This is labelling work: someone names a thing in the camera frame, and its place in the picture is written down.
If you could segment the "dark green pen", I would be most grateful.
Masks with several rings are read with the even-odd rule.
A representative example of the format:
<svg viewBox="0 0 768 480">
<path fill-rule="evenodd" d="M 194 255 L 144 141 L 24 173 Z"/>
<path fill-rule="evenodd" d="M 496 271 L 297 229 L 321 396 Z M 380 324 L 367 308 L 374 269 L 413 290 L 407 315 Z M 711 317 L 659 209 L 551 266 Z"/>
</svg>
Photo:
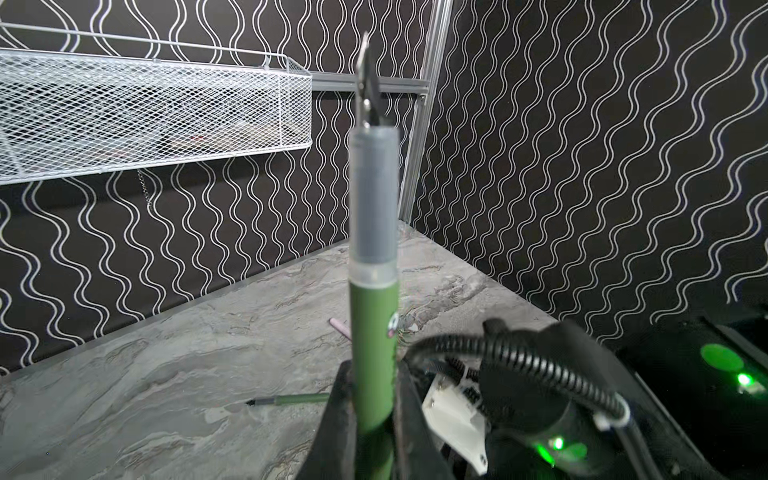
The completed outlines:
<svg viewBox="0 0 768 480">
<path fill-rule="evenodd" d="M 326 403 L 330 397 L 329 393 L 315 393 L 315 394 L 289 394 L 289 395 L 275 395 L 267 397 L 257 397 L 247 400 L 245 402 L 248 406 L 283 406 L 283 405 L 301 405 L 301 404 L 314 404 L 314 403 Z"/>
<path fill-rule="evenodd" d="M 348 284 L 357 422 L 354 476 L 388 479 L 394 458 L 389 422 L 399 322 L 399 132 L 380 105 L 368 34 L 362 37 L 355 74 L 355 124 L 348 149 Z"/>
</svg>

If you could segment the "pink pen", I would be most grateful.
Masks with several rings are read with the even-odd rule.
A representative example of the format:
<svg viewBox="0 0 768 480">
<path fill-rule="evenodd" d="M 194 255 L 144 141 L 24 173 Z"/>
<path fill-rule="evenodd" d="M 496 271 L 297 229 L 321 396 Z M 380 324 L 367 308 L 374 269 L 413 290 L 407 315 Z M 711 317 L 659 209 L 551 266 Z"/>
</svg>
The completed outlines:
<svg viewBox="0 0 768 480">
<path fill-rule="evenodd" d="M 345 337 L 348 340 L 352 340 L 352 334 L 349 327 L 342 321 L 336 319 L 336 318 L 330 318 L 328 320 L 329 325 L 335 329 L 338 333 L 340 333 L 343 337 Z"/>
</svg>

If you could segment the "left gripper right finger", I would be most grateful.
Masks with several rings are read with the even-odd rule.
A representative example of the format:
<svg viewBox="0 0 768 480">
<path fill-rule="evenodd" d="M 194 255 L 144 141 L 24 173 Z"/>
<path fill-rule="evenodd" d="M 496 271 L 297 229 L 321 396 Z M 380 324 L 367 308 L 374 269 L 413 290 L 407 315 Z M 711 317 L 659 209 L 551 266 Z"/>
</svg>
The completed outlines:
<svg viewBox="0 0 768 480">
<path fill-rule="evenodd" d="M 435 446 L 422 402 L 404 362 L 397 364 L 392 433 L 395 479 L 454 479 Z"/>
</svg>

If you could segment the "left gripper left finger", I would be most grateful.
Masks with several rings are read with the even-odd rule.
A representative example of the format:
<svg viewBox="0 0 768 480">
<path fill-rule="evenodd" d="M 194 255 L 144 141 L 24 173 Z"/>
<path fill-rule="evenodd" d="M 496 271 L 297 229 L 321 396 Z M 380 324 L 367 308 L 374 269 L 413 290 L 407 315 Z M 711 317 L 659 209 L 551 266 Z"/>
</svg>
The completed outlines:
<svg viewBox="0 0 768 480">
<path fill-rule="evenodd" d="M 353 479 L 357 419 L 353 405 L 352 361 L 337 371 L 320 425 L 296 478 Z"/>
</svg>

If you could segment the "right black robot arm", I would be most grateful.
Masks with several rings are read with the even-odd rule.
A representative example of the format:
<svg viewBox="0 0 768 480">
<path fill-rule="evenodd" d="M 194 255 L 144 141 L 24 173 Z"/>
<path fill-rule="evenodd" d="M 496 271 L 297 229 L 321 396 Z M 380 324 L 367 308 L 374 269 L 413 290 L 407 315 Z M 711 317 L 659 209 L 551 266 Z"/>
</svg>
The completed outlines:
<svg viewBox="0 0 768 480">
<path fill-rule="evenodd" d="M 473 383 L 489 479 L 763 479 L 767 309 L 730 305 L 611 350 L 562 321 L 418 341 L 413 372 Z"/>
</svg>

